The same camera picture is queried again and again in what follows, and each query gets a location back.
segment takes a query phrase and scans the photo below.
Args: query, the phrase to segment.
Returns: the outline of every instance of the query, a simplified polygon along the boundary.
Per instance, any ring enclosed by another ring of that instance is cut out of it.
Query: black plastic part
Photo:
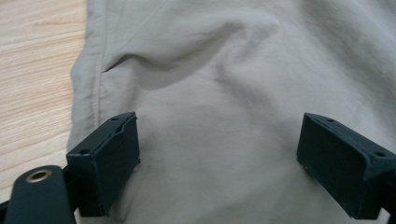
[[[66,155],[70,175],[80,184],[83,217],[108,216],[134,167],[140,162],[134,112],[106,121]]]
[[[76,223],[73,213],[70,212],[61,167],[42,166],[18,177],[12,189],[6,216],[6,224],[16,223]]]
[[[8,209],[8,201],[0,203],[0,224],[6,222],[6,213]]]
[[[378,217],[381,189],[396,169],[396,155],[336,120],[314,114],[304,115],[297,160],[356,219]]]

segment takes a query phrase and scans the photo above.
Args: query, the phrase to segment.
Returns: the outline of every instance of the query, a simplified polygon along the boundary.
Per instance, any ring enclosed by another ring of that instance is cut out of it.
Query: beige fabric
[[[392,0],[89,1],[69,149],[136,111],[142,164],[112,216],[84,223],[360,223],[296,148],[311,112],[396,151],[395,15]]]

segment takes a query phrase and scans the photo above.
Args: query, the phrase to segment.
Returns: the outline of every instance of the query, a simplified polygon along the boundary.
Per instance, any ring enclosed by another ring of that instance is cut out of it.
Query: wooden table
[[[84,0],[0,0],[0,202],[22,173],[66,165],[85,23]]]

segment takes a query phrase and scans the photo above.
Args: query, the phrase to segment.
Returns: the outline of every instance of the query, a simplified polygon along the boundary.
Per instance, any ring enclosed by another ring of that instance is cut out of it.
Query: screw hole
[[[375,152],[375,155],[379,157],[385,157],[386,155],[383,152]]]
[[[79,152],[79,154],[85,155],[85,154],[88,154],[89,152],[90,152],[89,149],[82,149],[82,150]]]
[[[39,182],[41,180],[46,179],[47,177],[49,177],[52,174],[51,170],[41,170],[41,171],[37,171],[32,173],[31,175],[29,175],[28,177],[26,177],[26,182],[28,183],[35,183],[35,182]]]

